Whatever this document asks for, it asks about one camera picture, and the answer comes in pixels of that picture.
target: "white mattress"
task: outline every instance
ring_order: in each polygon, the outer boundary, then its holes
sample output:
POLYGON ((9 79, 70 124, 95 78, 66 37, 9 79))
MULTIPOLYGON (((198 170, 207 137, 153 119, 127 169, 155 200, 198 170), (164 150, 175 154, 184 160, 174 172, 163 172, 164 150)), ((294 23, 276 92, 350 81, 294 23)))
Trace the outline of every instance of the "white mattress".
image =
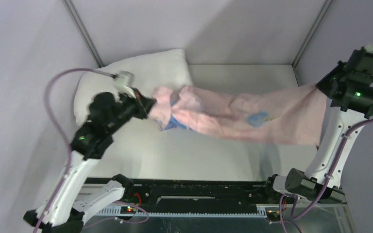
MULTIPOLYGON (((289 65, 189 68, 197 87, 218 92, 260 94, 297 86, 289 65)), ((273 174, 287 175, 293 167, 305 170, 317 151, 315 146, 223 140, 180 129, 163 131, 140 145, 137 138, 156 130, 156 125, 144 120, 135 127, 126 125, 117 132, 125 141, 116 141, 118 147, 106 151, 90 177, 121 173, 134 179, 264 181, 273 174)))

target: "white wall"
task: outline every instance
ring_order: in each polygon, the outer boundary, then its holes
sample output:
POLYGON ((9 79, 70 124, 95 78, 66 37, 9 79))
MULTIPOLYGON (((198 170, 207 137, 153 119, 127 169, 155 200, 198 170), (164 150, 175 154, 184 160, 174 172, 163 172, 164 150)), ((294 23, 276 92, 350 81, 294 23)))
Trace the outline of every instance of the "white wall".
MULTIPOLYGON (((61 1, 0 0, 0 232, 32 232, 25 211, 54 185, 66 148, 42 105, 48 80, 71 67, 96 67, 61 1)), ((52 103, 69 136, 81 74, 55 86, 52 103)))
MULTIPOLYGON (((302 83, 319 81, 354 49, 373 43, 373 0, 335 1, 301 59, 302 83)), ((341 185, 359 233, 373 232, 373 125, 364 127, 344 168, 341 185)))
POLYGON ((324 0, 74 0, 107 65, 174 48, 190 64, 291 64, 324 0))

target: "pink cloth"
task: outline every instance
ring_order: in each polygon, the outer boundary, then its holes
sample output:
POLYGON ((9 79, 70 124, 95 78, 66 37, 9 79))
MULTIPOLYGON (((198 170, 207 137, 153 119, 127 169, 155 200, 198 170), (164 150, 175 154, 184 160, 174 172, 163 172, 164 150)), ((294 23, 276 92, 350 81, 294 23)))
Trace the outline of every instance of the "pink cloth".
POLYGON ((326 105, 314 84, 238 96, 193 86, 159 87, 153 97, 157 104, 149 117, 161 129, 176 122, 215 137, 276 144, 318 145, 326 105))

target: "white pillow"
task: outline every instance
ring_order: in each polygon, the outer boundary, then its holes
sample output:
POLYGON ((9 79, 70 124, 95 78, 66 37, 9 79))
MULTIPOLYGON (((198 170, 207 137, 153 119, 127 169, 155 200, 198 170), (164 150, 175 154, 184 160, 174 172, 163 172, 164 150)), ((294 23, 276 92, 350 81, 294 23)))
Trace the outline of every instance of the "white pillow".
MULTIPOLYGON (((132 87, 138 88, 146 97, 150 97, 158 86, 176 89, 183 85, 192 85, 183 49, 131 57, 98 70, 112 74, 122 70, 133 73, 132 87)), ((89 104, 101 92, 111 92, 117 97, 117 90, 113 86, 113 80, 110 77, 92 72, 83 74, 78 84, 73 106, 78 125, 82 125, 85 122, 89 114, 89 104)))

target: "white table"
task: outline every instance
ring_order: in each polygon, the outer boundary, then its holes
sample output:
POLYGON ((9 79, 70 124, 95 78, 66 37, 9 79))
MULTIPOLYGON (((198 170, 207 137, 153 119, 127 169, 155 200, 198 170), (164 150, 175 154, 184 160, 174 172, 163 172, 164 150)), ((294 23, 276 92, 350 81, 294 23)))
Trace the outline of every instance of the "white table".
MULTIPOLYGON (((225 92, 266 93, 296 87, 289 65, 190 65, 194 84, 225 92)), ((223 140, 181 129, 159 132, 149 120, 127 124, 115 135, 90 177, 264 181, 272 174, 305 170, 315 146, 274 145, 223 140)))

